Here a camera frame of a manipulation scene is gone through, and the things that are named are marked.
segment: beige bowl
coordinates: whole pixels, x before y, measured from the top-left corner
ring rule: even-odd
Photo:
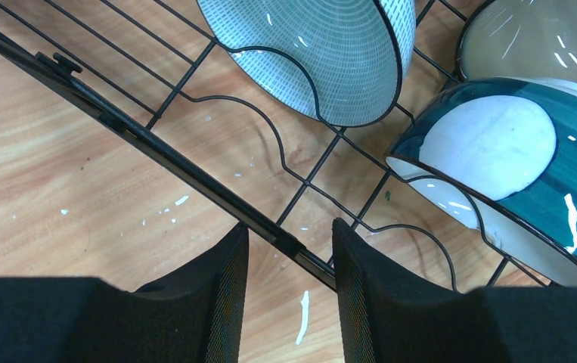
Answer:
[[[458,69],[463,79],[577,82],[577,1],[485,1],[462,32]]]

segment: dish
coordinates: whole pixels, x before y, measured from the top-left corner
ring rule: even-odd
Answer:
[[[458,43],[463,79],[523,77],[577,83],[577,2],[488,0]]]
[[[577,286],[577,85],[481,79],[437,96],[386,158],[410,186],[547,278]]]
[[[234,61],[294,110],[353,127],[394,107],[413,54],[412,0],[197,3]],[[286,55],[310,76],[318,108],[308,78]]]

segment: black clip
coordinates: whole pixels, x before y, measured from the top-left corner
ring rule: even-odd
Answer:
[[[43,54],[42,52],[37,53],[35,57],[37,60],[39,60],[39,62],[48,66],[51,70],[58,73],[65,79],[67,79],[72,74],[72,72],[77,73],[83,72],[83,68],[81,68],[80,65],[72,62],[71,60],[67,59],[66,57],[58,53],[54,53],[52,55],[52,57],[56,60],[56,62],[54,62],[54,60],[52,60],[50,57]]]

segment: dish rack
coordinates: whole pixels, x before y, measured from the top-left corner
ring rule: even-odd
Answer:
[[[104,3],[111,11],[115,11],[116,13],[118,13],[118,15],[125,18],[126,21],[130,22],[131,24],[139,28],[141,31],[146,33],[154,41],[165,46],[173,53],[175,53],[178,57],[180,57],[185,62],[190,64],[190,68],[185,72],[183,77],[180,78],[180,80],[175,85],[166,81],[161,76],[158,76],[157,73],[155,73],[152,69],[148,68],[139,60],[133,58],[133,56],[128,54],[126,51],[122,50],[121,47],[112,43],[109,39],[105,38],[100,33],[97,33],[90,26],[86,25],[83,21],[78,19],[76,16],[74,16],[73,14],[71,14],[70,12],[68,12],[60,5],[53,2],[52,0],[45,0],[45,4],[43,4],[43,6],[50,6],[53,9],[56,9],[57,11],[62,13],[62,15],[69,18],[78,26],[85,29],[85,31],[92,34],[99,41],[105,43],[115,51],[119,52],[123,57],[129,59],[137,67],[151,74],[154,78],[158,79],[167,88],[169,88],[170,93],[168,97],[165,98],[165,100],[163,100],[163,103],[161,104],[158,110],[154,110],[151,107],[148,107],[147,105],[140,102],[135,96],[131,95],[125,89],[123,89],[110,79],[108,79],[106,76],[97,71],[95,68],[91,67],[89,64],[87,64],[79,57],[77,57],[76,54],[74,54],[73,52],[71,52],[70,50],[68,50],[55,40],[53,40],[50,36],[48,36],[40,29],[34,27],[30,22],[28,22],[19,14],[16,14],[14,11],[3,5],[1,2],[0,2],[1,10],[3,10],[5,13],[11,16],[11,18],[14,18],[15,21],[21,22],[23,25],[27,26],[37,36],[40,36],[44,40],[50,42],[53,46],[55,46],[60,50],[60,53],[55,53],[53,57],[49,57],[42,53],[38,53],[36,55],[30,54],[24,48],[20,47],[17,43],[13,42],[5,34],[0,32],[0,54],[6,57],[15,65],[17,65],[24,72],[30,74],[32,77],[34,77],[35,79],[39,80],[41,83],[49,87],[52,91],[59,94],[62,98],[66,99],[71,104],[78,107],[80,110],[86,112],[90,117],[97,120],[101,125],[109,129],[110,131],[114,132],[125,142],[130,143],[133,147],[140,150],[140,152],[150,157],[153,161],[161,165],[163,168],[167,169],[173,175],[177,176],[178,178],[186,182],[188,185],[197,190],[203,196],[210,199],[214,204],[221,207],[227,213],[229,213],[236,219],[244,222],[252,231],[256,232],[269,244],[280,250],[288,258],[292,259],[301,268],[303,268],[312,276],[317,278],[321,283],[327,285],[330,289],[335,290],[334,261],[332,256],[328,260],[321,259],[320,257],[316,256],[312,251],[309,251],[309,249],[304,244],[302,244],[296,237],[294,237],[292,234],[288,233],[284,228],[282,228],[282,224],[284,223],[284,221],[286,221],[287,217],[289,216],[289,214],[291,214],[293,208],[295,207],[299,199],[302,197],[302,195],[304,195],[304,193],[308,189],[311,189],[314,192],[325,197],[335,206],[340,208],[344,213],[346,213],[352,219],[351,226],[353,229],[356,229],[358,226],[362,226],[371,233],[379,233],[382,231],[389,230],[391,228],[410,228],[411,230],[415,230],[422,234],[425,234],[428,238],[430,238],[433,242],[435,242],[435,244],[437,244],[439,249],[442,251],[444,257],[447,259],[448,267],[451,272],[451,285],[453,290],[457,291],[457,278],[453,262],[451,261],[451,257],[449,256],[447,249],[442,245],[442,243],[430,232],[415,225],[405,225],[405,224],[387,225],[381,228],[372,228],[363,220],[371,205],[374,203],[377,197],[382,194],[382,190],[390,178],[397,178],[400,182],[404,183],[412,182],[413,180],[400,179],[397,175],[392,173],[387,166],[382,164],[375,157],[371,156],[367,151],[359,147],[357,143],[355,143],[353,140],[351,140],[351,138],[349,138],[346,135],[347,131],[346,127],[340,128],[328,124],[325,124],[326,127],[328,127],[332,132],[334,132],[335,136],[326,147],[325,152],[321,155],[321,157],[319,157],[315,166],[311,169],[311,171],[305,178],[302,177],[297,172],[293,171],[291,168],[288,167],[286,163],[284,145],[282,143],[278,129],[275,127],[273,121],[254,104],[250,104],[249,102],[240,98],[232,96],[222,96],[222,95],[193,98],[183,91],[185,84],[193,77],[195,70],[197,70],[197,68],[206,60],[206,57],[211,53],[211,51],[213,51],[217,47],[224,48],[227,51],[233,51],[233,50],[227,49],[224,45],[220,43],[220,41],[215,36],[212,36],[207,31],[199,27],[197,24],[190,21],[183,14],[180,14],[174,8],[166,4],[163,0],[153,0],[153,1],[156,4],[155,6],[160,6],[165,11],[168,11],[172,16],[177,18],[179,21],[185,23],[190,28],[196,30],[197,33],[200,34],[200,36],[208,39],[209,41],[208,45],[203,49],[200,55],[196,57],[196,59],[192,59],[191,57],[179,51],[177,48],[170,45],[167,41],[157,36],[155,33],[150,31],[146,26],[139,23],[135,18],[123,12],[120,8],[118,8],[108,0],[101,0],[101,2]],[[425,16],[428,15],[431,7],[434,6],[435,4],[437,4],[438,6],[446,7],[447,9],[450,10],[453,16],[458,17],[464,22],[467,21],[467,17],[464,16],[457,8],[448,3],[446,0],[429,0],[421,9],[421,11],[419,11],[418,13],[416,22],[417,26],[419,26],[419,24],[422,22]],[[450,87],[451,85],[454,85],[457,82],[460,82],[460,80],[458,79],[458,75],[456,74],[455,71],[450,71],[445,69],[444,67],[441,67],[429,55],[423,53],[417,47],[414,49],[414,53],[418,57],[421,57],[424,61],[431,64],[439,72],[443,73],[445,76],[448,77],[448,81],[444,84],[442,90],[446,89],[447,87]],[[114,104],[103,98],[94,89],[88,87],[84,82],[81,82],[73,75],[73,73],[81,73],[81,72],[90,72],[95,74],[97,77],[103,79],[110,87],[114,88],[116,91],[120,92],[128,99],[134,101],[136,104],[139,104],[144,111],[148,112],[151,115],[150,122],[148,122],[147,125],[145,126],[138,123],[133,118],[128,116],[126,112],[119,109]],[[178,96],[185,98],[190,102],[199,104],[211,100],[229,100],[237,102],[254,110],[265,120],[265,122],[268,124],[268,127],[270,127],[272,132],[274,133],[276,141],[278,143],[281,167],[286,173],[298,179],[299,182],[301,183],[298,191],[293,195],[292,199],[290,200],[290,202],[285,207],[284,211],[281,213],[281,215],[277,220],[271,220],[268,216],[258,211],[256,208],[251,206],[251,204],[246,202],[241,197],[237,196],[234,192],[229,190],[227,187],[225,187],[211,175],[203,171],[199,166],[195,165],[187,157],[180,154],[175,148],[173,148],[172,146],[164,142],[162,139],[158,138],[154,133],[152,133],[151,129],[157,124],[157,121],[161,119],[161,116],[166,111],[168,106],[172,103],[173,99]],[[401,106],[399,103],[397,103],[396,108],[399,109],[401,112],[403,112],[407,116],[407,118],[410,119],[411,125],[415,123],[414,115],[409,110]],[[335,148],[335,146],[338,144],[339,141],[344,141],[348,143],[350,147],[358,151],[366,159],[370,160],[371,163],[373,163],[377,168],[380,168],[381,171],[383,172],[383,176],[379,181],[379,183],[377,184],[376,188],[373,190],[370,197],[365,201],[359,213],[356,214],[353,213],[351,210],[349,210],[349,208],[344,206],[336,198],[329,195],[329,193],[327,193],[326,191],[322,190],[317,185],[312,183],[318,171],[324,165],[324,162],[327,160],[327,158],[332,154],[333,149]],[[512,256],[508,256],[506,253],[502,252],[493,244],[491,244],[486,238],[485,232],[484,231],[481,232],[484,243],[488,244],[492,249],[494,249],[496,252],[502,255],[502,260],[499,266],[495,269],[492,276],[489,278],[488,285],[493,285],[500,277],[502,271],[507,266],[507,264],[511,263],[515,265],[520,271],[524,272],[533,280],[535,280],[538,284],[545,286],[545,282],[543,282],[540,278],[538,278],[536,275],[530,272],[521,263],[516,261]]]

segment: wood grain surface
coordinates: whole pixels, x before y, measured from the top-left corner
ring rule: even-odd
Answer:
[[[3,33],[32,53],[66,54],[56,46],[62,45],[84,68],[98,72],[85,69],[79,77],[82,81],[142,124],[152,117],[148,109],[157,111],[171,92],[170,85],[191,67],[102,2],[59,0],[57,7],[36,0],[0,3],[45,38],[0,8]],[[165,3],[210,32],[195,2]],[[426,3],[417,0],[418,12]],[[451,3],[470,14],[478,1]],[[112,0],[111,4],[192,61],[209,44],[156,2]],[[59,7],[125,53],[66,17]],[[418,27],[417,47],[451,69],[463,24],[437,2]],[[445,81],[444,75],[415,55],[399,102],[417,113]],[[258,106],[278,128],[287,165],[302,176],[308,175],[334,136],[265,93],[218,48],[183,90],[192,97],[235,96]],[[395,109],[381,123],[349,130],[348,135],[382,160],[386,147],[408,123],[409,118]],[[299,188],[299,182],[281,168],[278,143],[265,120],[241,104],[191,103],[178,96],[154,132],[272,219],[279,217]],[[379,168],[342,141],[314,183],[358,213],[382,176]],[[183,197],[188,198],[179,203]],[[327,259],[331,223],[337,216],[351,220],[329,200],[307,190],[284,227]],[[374,228],[408,223],[431,231],[450,252],[463,292],[485,284],[501,260],[477,232],[393,178],[365,221]],[[0,57],[0,276],[94,275],[134,290],[210,248],[235,222]],[[419,232],[395,229],[372,234],[363,227],[358,232],[415,273],[450,287],[444,256]],[[509,265],[499,283],[532,281]],[[309,325],[296,345],[302,314],[299,302],[306,290],[311,302]],[[240,361],[343,361],[336,295],[254,234]]]

